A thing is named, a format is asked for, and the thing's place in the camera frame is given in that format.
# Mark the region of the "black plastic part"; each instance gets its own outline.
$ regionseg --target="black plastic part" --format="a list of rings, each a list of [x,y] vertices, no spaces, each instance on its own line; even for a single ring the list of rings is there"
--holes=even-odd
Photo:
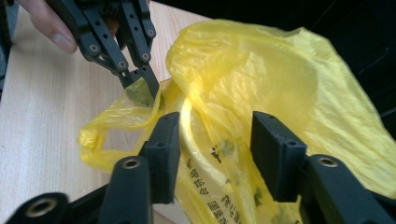
[[[105,198],[107,185],[69,204],[66,223],[95,224]]]
[[[140,156],[148,159],[151,171],[151,200],[153,203],[172,203],[180,158],[178,113],[171,113],[158,120],[150,139]]]
[[[7,224],[63,224],[68,209],[67,196],[62,193],[41,194],[24,203]]]
[[[142,32],[143,29],[132,3],[122,3],[118,21],[120,27],[127,28],[120,29],[121,35],[118,39],[121,39],[122,43],[128,47],[134,65],[142,67],[148,64],[151,60],[149,45],[146,42],[145,33]]]
[[[336,158],[313,155],[306,162],[304,174],[327,223],[395,223],[373,194]]]
[[[255,111],[250,150],[274,200],[296,202],[306,144],[274,116]]]
[[[48,0],[71,30],[84,58],[95,62],[117,75],[123,88],[139,77],[144,77],[155,98],[159,89],[157,78],[149,67],[152,40],[156,36],[145,0]],[[106,27],[102,16],[111,13],[119,22],[116,33],[118,42]],[[129,72],[129,64],[121,49],[128,47],[135,72]]]
[[[118,161],[98,223],[152,223],[149,181],[149,163],[144,157]]]

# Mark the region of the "screw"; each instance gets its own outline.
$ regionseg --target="screw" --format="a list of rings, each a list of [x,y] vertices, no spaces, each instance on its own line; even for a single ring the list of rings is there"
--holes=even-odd
[[[98,50],[98,47],[96,45],[90,45],[90,50],[96,52]]]
[[[148,55],[147,53],[144,53],[144,54],[143,54],[143,59],[144,59],[144,60],[148,60],[148,59],[149,59],[149,55]]]

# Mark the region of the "wooden surface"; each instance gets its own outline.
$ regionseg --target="wooden surface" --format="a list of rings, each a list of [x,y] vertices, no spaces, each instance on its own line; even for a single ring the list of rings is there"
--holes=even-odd
[[[178,31],[205,18],[152,2],[157,29],[151,66],[159,80],[169,77],[165,55]],[[79,159],[79,129],[122,93],[119,80],[80,54],[57,49],[20,9],[0,103],[0,223],[22,203],[45,192],[70,201],[108,182]],[[131,148],[130,133],[113,134],[107,144]],[[171,223],[155,213],[155,223]]]

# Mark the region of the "bolt hole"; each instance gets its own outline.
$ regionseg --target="bolt hole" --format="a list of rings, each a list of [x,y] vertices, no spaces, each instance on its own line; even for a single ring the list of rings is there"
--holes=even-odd
[[[296,142],[294,142],[294,141],[289,141],[289,142],[288,142],[288,145],[291,145],[291,146],[296,146],[296,145],[297,145],[297,143],[296,143]]]
[[[56,200],[51,198],[40,199],[33,203],[26,211],[27,217],[41,217],[56,206]]]
[[[327,166],[327,167],[337,167],[338,166],[338,163],[336,161],[329,159],[329,158],[322,157],[322,158],[319,158],[318,161],[320,164]]]
[[[96,45],[90,45],[90,50],[96,52],[98,50],[98,47]]]
[[[122,166],[125,169],[134,169],[135,167],[140,165],[140,161],[138,160],[128,160]]]

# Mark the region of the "fingernail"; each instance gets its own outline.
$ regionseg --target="fingernail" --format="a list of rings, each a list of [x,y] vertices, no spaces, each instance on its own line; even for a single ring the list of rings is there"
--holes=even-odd
[[[73,53],[74,51],[76,51],[77,48],[76,43],[70,41],[68,38],[61,34],[56,34],[52,38],[52,42],[55,43],[61,50],[66,53]]]

